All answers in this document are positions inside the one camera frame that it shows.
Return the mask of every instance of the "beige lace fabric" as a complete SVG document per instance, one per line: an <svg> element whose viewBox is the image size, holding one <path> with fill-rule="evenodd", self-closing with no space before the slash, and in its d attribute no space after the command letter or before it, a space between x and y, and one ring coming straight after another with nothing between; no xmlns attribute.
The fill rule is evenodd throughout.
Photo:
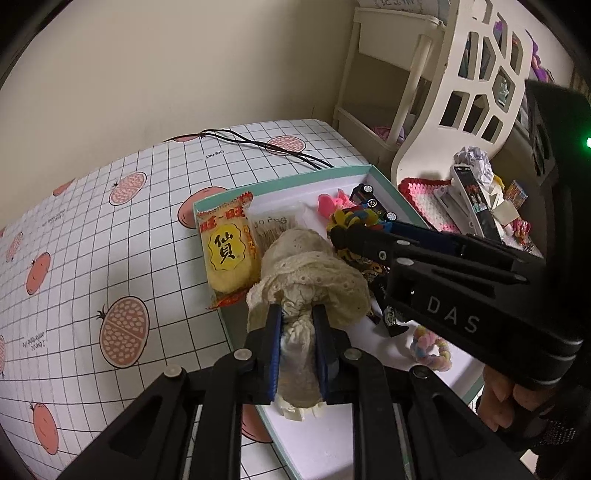
<svg viewBox="0 0 591 480"><path fill-rule="evenodd" d="M262 328L271 303L284 313L277 393L297 408L322 400L314 361L311 310L326 306L332 327L358 322L370 308L369 289L360 272L338 259L314 230L284 232L262 259L261 281L247 297L247 329Z"/></svg>

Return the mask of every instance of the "black cable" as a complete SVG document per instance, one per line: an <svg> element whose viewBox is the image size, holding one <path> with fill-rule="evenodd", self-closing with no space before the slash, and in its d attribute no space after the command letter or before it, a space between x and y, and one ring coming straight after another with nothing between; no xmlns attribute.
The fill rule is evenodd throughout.
<svg viewBox="0 0 591 480"><path fill-rule="evenodd" d="M309 158L311 160L319 161L320 163L326 165L327 167L333 167L330 163L328 163L325 160L322 160L321 158L313 157L312 155L308 155L307 153L294 152L294 151L291 151L291 150L286 150L283 147L278 147L277 145L273 145L273 144L270 144L270 143L267 143L267 142L259 142L257 140L250 140L249 138L243 137L241 134L238 134L238 133L236 133L236 132L234 132L232 130L229 130L229 129L214 129L214 128L213 129L209 129L208 128L208 129L203 130L203 132L227 132L227 133L230 133L230 134L232 134L232 135L234 135L236 137L242 138L247 143L253 143L253 144L255 144L255 145L259 146L259 147L262 147L262 148L271 147L271 150L275 149L275 150L278 150L278 151L280 151L282 153L289 153L290 155L294 155L296 157L307 157L307 158Z"/></svg>
<svg viewBox="0 0 591 480"><path fill-rule="evenodd" d="M225 137L224 135L219 135L219 133L229 133L231 135L234 135L234 137L240 138L241 140L237 140L236 138L228 138L228 137ZM223 141L230 142L230 143L236 143L236 144L254 145L259 148L265 148L265 149L270 150L272 152L283 153L285 155L292 155L293 157L299 158L301 161L307 163L308 165L313 167L315 170L322 170L324 168L334 168L333 165L331 165L329 162L327 162L326 160L324 160L322 158L317 158L317 157L314 157L313 155L308 155L307 153L287 150L283 147L279 147L277 145L273 145L268 142L259 142L257 140L251 140L251 139L244 137L243 135L241 135L233 130L230 130L230 129L206 128L205 130L202 130L198 134L187 134L187 135L182 135L182 137L189 137L192 135L195 135L197 137L217 138L219 140L223 140ZM178 138L178 137L169 138L166 141L174 140L175 138ZM314 161L324 165L324 167L321 167L321 166L313 163Z"/></svg>

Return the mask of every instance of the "small box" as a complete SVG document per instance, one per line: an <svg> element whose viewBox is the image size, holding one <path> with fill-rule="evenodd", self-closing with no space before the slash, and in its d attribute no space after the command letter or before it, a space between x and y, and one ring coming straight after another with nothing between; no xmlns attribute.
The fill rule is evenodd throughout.
<svg viewBox="0 0 591 480"><path fill-rule="evenodd" d="M513 180L509 188L505 191L504 198L511 202L515 208L519 208L527 200L527 194L523 187Z"/></svg>

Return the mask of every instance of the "bedsheet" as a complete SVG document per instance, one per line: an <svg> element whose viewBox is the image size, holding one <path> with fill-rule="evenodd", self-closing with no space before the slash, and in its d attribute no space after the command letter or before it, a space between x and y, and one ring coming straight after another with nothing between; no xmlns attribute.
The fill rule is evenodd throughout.
<svg viewBox="0 0 591 480"><path fill-rule="evenodd" d="M317 120L233 129L283 137L334 166L366 163ZM183 205L309 169L257 147L183 137L56 188L0 230L0 424L38 479L56 478L167 364L192 371L229 351ZM241 477L287 479L257 415L243 418Z"/></svg>

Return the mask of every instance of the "rice cracker package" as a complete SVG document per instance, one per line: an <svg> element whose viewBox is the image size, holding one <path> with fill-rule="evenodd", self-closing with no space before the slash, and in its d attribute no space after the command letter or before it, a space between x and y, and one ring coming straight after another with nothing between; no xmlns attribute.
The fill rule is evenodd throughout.
<svg viewBox="0 0 591 480"><path fill-rule="evenodd" d="M246 192L197 214L207 282L216 295L212 308L236 303L261 278L261 257L245 215L251 201Z"/></svg>

